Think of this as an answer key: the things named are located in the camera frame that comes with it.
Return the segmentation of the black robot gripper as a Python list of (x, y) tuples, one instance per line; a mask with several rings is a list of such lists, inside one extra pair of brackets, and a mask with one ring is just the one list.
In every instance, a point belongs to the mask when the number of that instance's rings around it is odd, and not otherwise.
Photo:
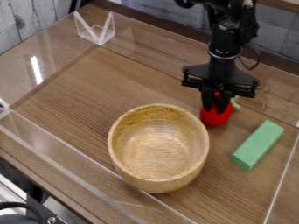
[(259, 80), (238, 69), (236, 58), (237, 55), (218, 57), (212, 54), (206, 64), (185, 66), (181, 69), (181, 85), (200, 90), (201, 105), (206, 111), (212, 108), (214, 93), (218, 93), (218, 114), (225, 111), (234, 95), (247, 98), (256, 96)]

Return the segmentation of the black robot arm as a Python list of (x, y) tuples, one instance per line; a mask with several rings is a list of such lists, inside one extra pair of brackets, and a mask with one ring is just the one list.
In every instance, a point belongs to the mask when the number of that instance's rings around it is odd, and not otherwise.
[(253, 98), (259, 79), (236, 65), (241, 48), (257, 36), (257, 0), (173, 0), (184, 9), (201, 4), (209, 21), (209, 63), (181, 69), (181, 85), (200, 91), (202, 108), (221, 114), (232, 97)]

